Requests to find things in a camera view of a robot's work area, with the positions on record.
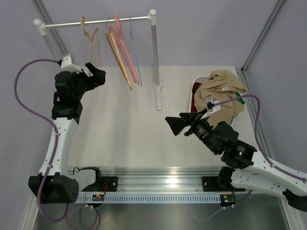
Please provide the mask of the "aluminium frame post right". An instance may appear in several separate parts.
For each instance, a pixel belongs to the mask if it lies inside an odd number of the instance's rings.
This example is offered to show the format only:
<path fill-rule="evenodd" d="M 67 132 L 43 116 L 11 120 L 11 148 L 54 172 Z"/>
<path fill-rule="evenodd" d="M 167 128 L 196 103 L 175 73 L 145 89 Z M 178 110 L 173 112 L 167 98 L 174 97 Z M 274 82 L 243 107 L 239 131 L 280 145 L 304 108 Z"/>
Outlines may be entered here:
<path fill-rule="evenodd" d="M 260 49 L 262 43 L 264 42 L 266 36 L 268 35 L 270 29 L 272 28 L 276 18 L 278 17 L 279 13 L 281 12 L 284 4 L 286 3 L 286 0 L 278 0 L 276 4 L 274 5 L 271 13 L 269 14 L 268 19 L 266 20 L 259 36 L 257 37 L 257 40 L 255 44 L 253 45 L 248 57 L 246 58 L 244 64 L 240 68 L 242 74 L 245 74 L 247 69 L 249 68 L 251 62 L 253 61 L 256 53 Z"/>

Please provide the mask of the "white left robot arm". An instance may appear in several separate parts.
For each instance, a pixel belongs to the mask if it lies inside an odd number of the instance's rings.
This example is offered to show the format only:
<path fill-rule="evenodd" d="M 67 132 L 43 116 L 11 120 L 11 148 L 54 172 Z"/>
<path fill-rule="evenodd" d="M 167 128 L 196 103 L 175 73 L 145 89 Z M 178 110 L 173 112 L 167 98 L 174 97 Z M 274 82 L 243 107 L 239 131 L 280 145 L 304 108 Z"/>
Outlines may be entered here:
<path fill-rule="evenodd" d="M 83 110 L 81 100 L 86 92 L 106 82 L 105 71 L 90 62 L 85 66 L 91 76 L 73 65 L 61 66 L 61 72 L 55 76 L 49 147 L 38 175 L 30 176 L 28 181 L 40 204 L 74 203 L 79 194 L 79 184 L 68 176 L 67 168 L 72 139 Z"/>

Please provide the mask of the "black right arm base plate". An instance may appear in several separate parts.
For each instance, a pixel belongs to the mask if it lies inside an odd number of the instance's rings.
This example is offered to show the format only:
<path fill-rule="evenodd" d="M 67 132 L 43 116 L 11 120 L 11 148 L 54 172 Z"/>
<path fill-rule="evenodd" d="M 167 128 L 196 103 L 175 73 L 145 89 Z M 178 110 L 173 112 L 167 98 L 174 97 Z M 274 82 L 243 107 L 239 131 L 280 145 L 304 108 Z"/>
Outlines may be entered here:
<path fill-rule="evenodd" d="M 235 188 L 230 179 L 221 179 L 218 176 L 204 176 L 201 178 L 204 192 L 245 192 L 245 188 Z"/>

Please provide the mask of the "aluminium frame post left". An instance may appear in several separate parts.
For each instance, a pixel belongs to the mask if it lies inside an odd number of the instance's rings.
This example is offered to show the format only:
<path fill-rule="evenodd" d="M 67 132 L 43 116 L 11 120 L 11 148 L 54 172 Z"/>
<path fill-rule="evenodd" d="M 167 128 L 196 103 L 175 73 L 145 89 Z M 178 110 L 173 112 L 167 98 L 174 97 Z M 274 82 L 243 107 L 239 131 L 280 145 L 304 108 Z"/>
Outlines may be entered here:
<path fill-rule="evenodd" d="M 42 0 L 32 1 L 39 15 L 41 16 L 43 23 L 52 24 L 51 16 Z M 48 46 L 51 54 L 55 59 L 62 58 L 68 54 L 67 48 L 64 45 L 57 29 L 45 29 L 46 35 L 43 36 L 46 45 Z"/>

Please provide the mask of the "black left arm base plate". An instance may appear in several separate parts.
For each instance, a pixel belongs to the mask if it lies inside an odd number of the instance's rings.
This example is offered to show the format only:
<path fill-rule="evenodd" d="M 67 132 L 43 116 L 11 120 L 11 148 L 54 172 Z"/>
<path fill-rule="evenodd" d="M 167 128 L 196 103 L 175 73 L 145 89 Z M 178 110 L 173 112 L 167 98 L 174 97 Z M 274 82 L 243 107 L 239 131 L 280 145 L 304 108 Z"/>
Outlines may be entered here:
<path fill-rule="evenodd" d="M 118 187 L 118 177 L 103 176 L 101 179 L 96 179 L 93 184 L 86 186 L 83 192 L 116 192 Z"/>

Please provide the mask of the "beige wooden hanger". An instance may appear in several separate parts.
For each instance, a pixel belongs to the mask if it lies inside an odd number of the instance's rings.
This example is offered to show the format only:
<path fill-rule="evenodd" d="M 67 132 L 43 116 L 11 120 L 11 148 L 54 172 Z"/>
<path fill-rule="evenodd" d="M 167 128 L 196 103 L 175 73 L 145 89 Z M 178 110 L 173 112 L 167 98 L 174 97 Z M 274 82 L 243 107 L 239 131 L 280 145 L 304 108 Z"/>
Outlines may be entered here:
<path fill-rule="evenodd" d="M 98 26 L 90 33 L 85 29 L 85 17 L 82 16 L 80 19 L 81 30 L 83 35 L 87 38 L 89 43 L 89 62 L 93 63 L 93 56 L 96 60 L 94 66 L 99 66 L 100 61 L 100 32 Z"/>

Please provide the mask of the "beige t shirt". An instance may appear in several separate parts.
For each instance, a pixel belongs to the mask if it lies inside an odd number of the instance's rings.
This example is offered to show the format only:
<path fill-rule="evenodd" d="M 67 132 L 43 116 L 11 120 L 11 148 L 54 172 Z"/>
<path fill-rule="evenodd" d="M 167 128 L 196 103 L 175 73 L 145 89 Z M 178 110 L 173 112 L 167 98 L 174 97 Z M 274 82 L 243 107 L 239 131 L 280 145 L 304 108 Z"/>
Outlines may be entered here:
<path fill-rule="evenodd" d="M 206 99 L 217 98 L 219 102 L 223 102 L 236 98 L 236 92 L 240 95 L 246 93 L 246 88 L 238 77 L 228 70 L 214 70 L 195 93 L 194 106 L 197 111 L 201 111 L 206 108 Z M 209 116 L 208 123 L 213 127 L 222 121 L 230 125 L 233 118 L 243 110 L 244 105 L 237 100 L 225 103 L 221 105 L 219 112 Z"/>

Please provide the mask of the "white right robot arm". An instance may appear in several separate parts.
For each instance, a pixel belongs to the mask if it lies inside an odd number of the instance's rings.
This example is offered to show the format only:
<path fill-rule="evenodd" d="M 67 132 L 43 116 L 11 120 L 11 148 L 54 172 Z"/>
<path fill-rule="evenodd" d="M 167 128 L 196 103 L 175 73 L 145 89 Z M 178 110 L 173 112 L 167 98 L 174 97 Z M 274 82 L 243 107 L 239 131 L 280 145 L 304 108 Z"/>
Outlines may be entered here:
<path fill-rule="evenodd" d="M 222 121 L 210 126 L 207 114 L 180 113 L 165 118 L 174 135 L 185 127 L 185 136 L 195 135 L 214 155 L 226 164 L 217 178 L 222 190 L 245 188 L 278 197 L 300 211 L 307 210 L 307 175 L 283 165 L 254 146 L 238 139 L 239 133 Z"/>

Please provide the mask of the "thick pink plastic hanger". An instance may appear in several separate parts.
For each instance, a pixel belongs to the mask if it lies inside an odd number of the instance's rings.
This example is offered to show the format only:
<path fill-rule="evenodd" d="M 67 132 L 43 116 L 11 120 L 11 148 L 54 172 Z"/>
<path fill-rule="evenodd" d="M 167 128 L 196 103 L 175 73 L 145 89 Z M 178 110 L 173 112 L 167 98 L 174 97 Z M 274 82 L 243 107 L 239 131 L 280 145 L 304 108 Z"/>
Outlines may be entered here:
<path fill-rule="evenodd" d="M 122 60 L 125 60 L 126 66 L 128 67 L 128 69 L 130 71 L 130 75 L 132 77 L 133 82 L 135 84 L 139 85 L 140 84 L 139 76 L 137 74 L 134 63 L 131 59 L 131 56 L 129 54 L 129 51 L 128 51 L 127 46 L 126 46 L 124 39 L 123 39 L 120 19 L 118 18 L 118 16 L 115 13 L 113 14 L 113 17 L 114 17 L 115 22 L 116 22 L 116 27 L 111 25 L 111 29 L 112 29 L 112 32 L 114 33 L 116 41 L 118 43 L 119 50 L 120 50 L 120 53 L 121 53 L 121 56 L 122 56 Z"/>

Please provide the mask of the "aluminium frame post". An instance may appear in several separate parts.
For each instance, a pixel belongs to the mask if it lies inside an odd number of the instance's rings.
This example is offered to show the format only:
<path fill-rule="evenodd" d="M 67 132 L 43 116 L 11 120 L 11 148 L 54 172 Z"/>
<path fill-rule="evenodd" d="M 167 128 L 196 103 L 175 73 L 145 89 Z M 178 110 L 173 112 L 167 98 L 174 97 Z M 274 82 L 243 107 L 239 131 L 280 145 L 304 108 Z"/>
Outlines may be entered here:
<path fill-rule="evenodd" d="M 39 15 L 41 16 L 43 23 L 52 24 L 51 16 L 42 0 L 32 1 Z M 43 36 L 46 45 L 48 46 L 51 54 L 55 59 L 62 58 L 68 54 L 67 48 L 64 45 L 57 29 L 45 29 L 46 35 Z"/>
<path fill-rule="evenodd" d="M 276 18 L 278 17 L 279 13 L 281 12 L 284 4 L 286 3 L 286 0 L 278 0 L 276 4 L 274 5 L 271 13 L 269 14 L 268 19 L 266 20 L 259 36 L 257 37 L 257 40 L 255 44 L 253 45 L 248 57 L 246 58 L 244 64 L 240 68 L 242 74 L 245 74 L 247 69 L 249 68 L 251 62 L 253 61 L 256 53 L 260 49 L 262 43 L 264 42 L 266 36 L 268 35 L 270 29 L 272 28 Z"/>

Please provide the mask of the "green cloth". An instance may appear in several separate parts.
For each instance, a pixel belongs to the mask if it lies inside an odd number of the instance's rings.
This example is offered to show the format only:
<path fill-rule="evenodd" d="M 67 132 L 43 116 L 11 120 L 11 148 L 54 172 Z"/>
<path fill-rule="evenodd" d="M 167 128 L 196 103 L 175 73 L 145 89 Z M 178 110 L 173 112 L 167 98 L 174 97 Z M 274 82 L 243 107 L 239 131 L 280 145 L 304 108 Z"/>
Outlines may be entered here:
<path fill-rule="evenodd" d="M 194 90 L 192 91 L 192 95 L 193 95 L 193 96 L 195 95 L 195 93 L 197 92 L 198 89 L 199 89 L 199 87 L 196 88 L 196 89 L 194 89 Z M 237 95 L 237 97 L 241 96 L 239 92 L 236 92 L 236 95 Z M 242 105 L 245 104 L 244 99 L 237 99 L 237 101 L 240 102 Z"/>

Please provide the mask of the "orange wooden hanger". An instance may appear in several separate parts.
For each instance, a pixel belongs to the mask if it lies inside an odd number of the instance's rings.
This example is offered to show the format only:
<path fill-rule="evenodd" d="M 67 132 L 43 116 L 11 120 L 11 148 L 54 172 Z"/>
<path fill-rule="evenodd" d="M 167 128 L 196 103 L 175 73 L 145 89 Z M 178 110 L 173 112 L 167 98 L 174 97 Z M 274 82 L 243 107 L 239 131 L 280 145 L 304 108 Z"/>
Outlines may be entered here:
<path fill-rule="evenodd" d="M 119 46 L 118 46 L 118 43 L 116 41 L 115 35 L 112 32 L 111 25 L 107 26 L 107 23 L 105 23 L 105 24 L 106 24 L 106 27 L 107 27 L 107 32 L 105 32 L 105 37 L 107 39 L 109 47 L 111 48 L 113 56 L 114 56 L 114 58 L 115 58 L 115 60 L 118 64 L 118 67 L 119 67 L 128 87 L 129 87 L 129 89 L 132 91 L 132 89 L 133 89 L 132 83 L 129 79 L 126 67 L 123 63 L 122 56 L 121 56 L 121 53 L 120 53 L 120 50 L 119 50 Z"/>

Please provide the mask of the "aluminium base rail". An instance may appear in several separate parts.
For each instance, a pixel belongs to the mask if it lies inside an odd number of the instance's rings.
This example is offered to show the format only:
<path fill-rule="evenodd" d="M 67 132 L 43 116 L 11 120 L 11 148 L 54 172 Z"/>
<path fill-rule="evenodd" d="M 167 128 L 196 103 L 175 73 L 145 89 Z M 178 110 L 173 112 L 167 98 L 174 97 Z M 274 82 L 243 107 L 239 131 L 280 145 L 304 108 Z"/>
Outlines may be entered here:
<path fill-rule="evenodd" d="M 99 167 L 103 176 L 118 177 L 117 193 L 127 194 L 197 194 L 204 192 L 201 178 L 218 176 L 219 166 L 213 167 L 162 167 L 120 168 Z M 254 190 L 255 193 L 282 193 L 286 188 L 276 179 L 269 179 L 258 172 L 238 171 L 236 188 Z"/>

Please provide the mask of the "silver clothes rack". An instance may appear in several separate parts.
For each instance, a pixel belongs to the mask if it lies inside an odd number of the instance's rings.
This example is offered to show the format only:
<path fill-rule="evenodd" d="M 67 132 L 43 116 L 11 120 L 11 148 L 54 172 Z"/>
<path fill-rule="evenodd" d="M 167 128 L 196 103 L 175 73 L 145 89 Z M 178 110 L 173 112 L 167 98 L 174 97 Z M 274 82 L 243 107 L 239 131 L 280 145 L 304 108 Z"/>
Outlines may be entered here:
<path fill-rule="evenodd" d="M 140 17 L 132 17 L 131 21 L 150 21 L 151 22 L 151 33 L 152 33 L 152 45 L 153 45 L 153 88 L 155 92 L 155 101 L 156 101 L 156 109 L 161 111 L 163 108 L 162 105 L 162 83 L 159 79 L 159 64 L 158 64 L 158 46 L 157 46 L 157 31 L 156 31 L 156 10 L 151 9 L 146 16 Z M 120 18 L 120 22 L 129 22 L 129 18 Z M 85 21 L 85 25 L 98 25 L 98 24 L 111 24 L 116 23 L 115 19 L 105 19 L 105 20 L 96 20 L 96 21 Z M 80 22 L 73 23 L 52 23 L 45 24 L 40 19 L 35 19 L 33 21 L 34 26 L 39 31 L 40 35 L 43 37 L 46 35 L 45 29 L 57 29 L 57 28 L 66 28 L 66 27 L 74 27 L 81 26 Z"/>

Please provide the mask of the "dark red cloth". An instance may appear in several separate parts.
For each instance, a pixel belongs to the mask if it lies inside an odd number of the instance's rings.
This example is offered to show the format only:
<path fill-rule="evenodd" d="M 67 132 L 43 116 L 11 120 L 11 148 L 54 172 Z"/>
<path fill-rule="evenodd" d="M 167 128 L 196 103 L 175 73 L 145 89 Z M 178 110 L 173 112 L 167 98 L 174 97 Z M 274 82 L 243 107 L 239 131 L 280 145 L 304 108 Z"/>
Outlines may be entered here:
<path fill-rule="evenodd" d="M 194 95 L 201 86 L 202 83 L 195 82 L 192 86 L 192 95 Z"/>

